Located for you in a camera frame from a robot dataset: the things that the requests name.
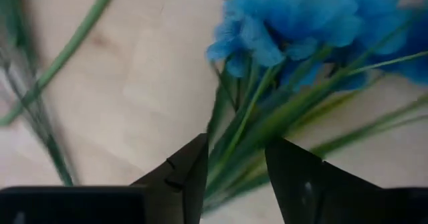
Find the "wooden surface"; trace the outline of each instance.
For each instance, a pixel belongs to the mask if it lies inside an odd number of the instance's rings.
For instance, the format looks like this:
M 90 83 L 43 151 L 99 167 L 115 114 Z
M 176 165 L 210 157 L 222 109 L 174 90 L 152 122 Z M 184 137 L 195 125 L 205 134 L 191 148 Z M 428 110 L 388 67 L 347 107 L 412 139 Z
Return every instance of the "wooden surface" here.
M 94 0 L 27 0 L 43 65 L 56 57 Z M 82 185 L 126 185 L 156 167 L 209 119 L 216 80 L 204 59 L 221 0 L 113 0 L 49 85 L 45 102 Z M 310 146 L 427 91 L 385 81 L 294 141 Z M 428 124 L 412 124 L 340 151 L 333 164 L 391 187 L 428 185 Z M 0 186 L 58 185 L 24 122 L 0 129 Z M 281 223 L 271 187 L 204 223 Z

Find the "black object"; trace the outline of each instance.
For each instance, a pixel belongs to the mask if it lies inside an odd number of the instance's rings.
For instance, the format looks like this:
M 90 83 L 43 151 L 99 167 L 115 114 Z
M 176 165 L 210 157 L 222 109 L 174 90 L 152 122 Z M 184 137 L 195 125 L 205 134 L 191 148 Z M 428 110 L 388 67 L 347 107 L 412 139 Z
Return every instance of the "black object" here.
M 130 187 L 13 187 L 0 191 L 0 223 L 198 224 L 208 144 L 200 134 Z
M 286 224 L 428 223 L 428 189 L 382 189 L 276 140 L 267 169 Z

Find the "flower bouquet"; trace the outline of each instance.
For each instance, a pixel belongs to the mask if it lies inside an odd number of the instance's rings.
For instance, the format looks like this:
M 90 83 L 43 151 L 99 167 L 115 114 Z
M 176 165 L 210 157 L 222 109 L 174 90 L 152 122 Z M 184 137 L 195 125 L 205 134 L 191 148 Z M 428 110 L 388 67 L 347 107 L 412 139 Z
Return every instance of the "flower bouquet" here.
M 428 83 L 428 12 L 400 0 L 224 0 L 207 59 L 219 78 L 204 212 L 269 183 L 263 149 L 289 138 L 385 74 Z M 424 120 L 398 120 L 428 94 L 309 151 L 327 154 Z M 233 119 L 225 119 L 233 110 Z

